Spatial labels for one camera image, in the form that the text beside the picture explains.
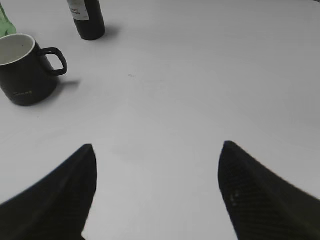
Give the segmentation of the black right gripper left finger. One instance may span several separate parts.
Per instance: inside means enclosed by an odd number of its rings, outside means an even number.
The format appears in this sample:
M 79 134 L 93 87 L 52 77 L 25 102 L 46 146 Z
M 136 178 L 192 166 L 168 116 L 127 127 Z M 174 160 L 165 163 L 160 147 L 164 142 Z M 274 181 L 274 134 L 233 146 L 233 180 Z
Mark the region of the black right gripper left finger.
M 97 189 L 91 144 L 0 205 L 2 240 L 82 240 Z

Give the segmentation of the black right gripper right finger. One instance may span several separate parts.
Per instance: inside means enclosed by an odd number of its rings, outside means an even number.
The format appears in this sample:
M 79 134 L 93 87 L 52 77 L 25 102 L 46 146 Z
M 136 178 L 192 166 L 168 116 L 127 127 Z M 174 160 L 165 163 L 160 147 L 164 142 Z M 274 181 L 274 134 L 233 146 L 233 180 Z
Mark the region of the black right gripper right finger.
M 320 200 L 270 171 L 233 141 L 223 144 L 217 179 L 237 239 L 320 238 Z

